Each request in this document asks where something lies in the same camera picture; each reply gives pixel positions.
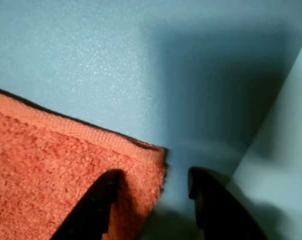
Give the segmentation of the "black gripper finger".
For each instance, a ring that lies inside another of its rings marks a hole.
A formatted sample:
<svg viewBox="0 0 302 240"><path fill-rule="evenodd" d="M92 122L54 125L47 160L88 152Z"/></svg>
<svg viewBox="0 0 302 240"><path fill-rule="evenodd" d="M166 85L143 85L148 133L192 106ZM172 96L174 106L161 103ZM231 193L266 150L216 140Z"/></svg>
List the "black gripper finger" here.
<svg viewBox="0 0 302 240"><path fill-rule="evenodd" d="M111 206L117 201L123 172L119 169L103 173L81 197L52 240L101 240L108 232Z"/></svg>
<svg viewBox="0 0 302 240"><path fill-rule="evenodd" d="M205 240L265 240L249 212L207 169L188 170L188 197Z"/></svg>

